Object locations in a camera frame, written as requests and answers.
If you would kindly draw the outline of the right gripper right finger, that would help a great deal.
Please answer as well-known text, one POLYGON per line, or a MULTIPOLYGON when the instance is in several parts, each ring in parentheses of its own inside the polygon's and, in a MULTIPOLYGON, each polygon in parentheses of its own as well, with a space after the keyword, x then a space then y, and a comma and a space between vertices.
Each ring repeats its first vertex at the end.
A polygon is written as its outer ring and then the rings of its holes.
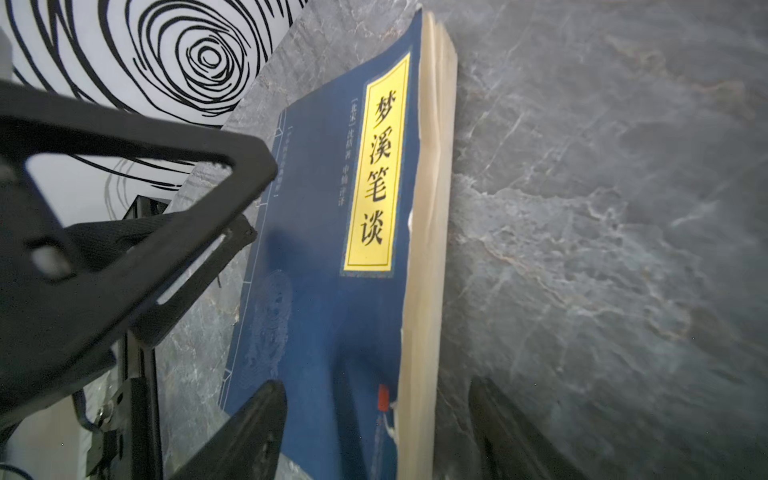
POLYGON ((469 410, 483 479, 585 477, 490 378, 472 378, 469 410))

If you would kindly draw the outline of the navy blue small book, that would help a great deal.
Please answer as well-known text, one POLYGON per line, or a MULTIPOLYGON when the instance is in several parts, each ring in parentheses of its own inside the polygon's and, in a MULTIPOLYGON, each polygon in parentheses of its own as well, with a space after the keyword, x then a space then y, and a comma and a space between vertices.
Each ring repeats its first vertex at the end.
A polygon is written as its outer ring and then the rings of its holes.
POLYGON ((280 114, 219 406, 269 380, 314 479, 433 474, 457 55, 418 11, 280 114))

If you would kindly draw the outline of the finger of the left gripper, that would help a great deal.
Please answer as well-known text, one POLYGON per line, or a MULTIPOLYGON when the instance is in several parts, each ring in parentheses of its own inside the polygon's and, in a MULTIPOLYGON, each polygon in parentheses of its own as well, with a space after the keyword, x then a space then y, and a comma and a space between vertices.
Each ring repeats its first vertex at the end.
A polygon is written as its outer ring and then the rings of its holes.
POLYGON ((1 416, 22 420, 157 345, 255 237, 245 209, 275 179, 259 138, 1 85, 1 416), (26 170, 39 154, 188 160, 230 174, 192 207, 63 227, 26 170))

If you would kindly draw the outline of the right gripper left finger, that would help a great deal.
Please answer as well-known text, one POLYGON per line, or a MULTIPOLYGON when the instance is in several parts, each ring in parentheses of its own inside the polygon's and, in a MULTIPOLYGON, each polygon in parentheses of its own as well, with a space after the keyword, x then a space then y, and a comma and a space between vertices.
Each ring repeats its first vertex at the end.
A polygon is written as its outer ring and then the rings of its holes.
POLYGON ((283 383, 266 381, 173 477, 273 479, 286 417, 283 383))

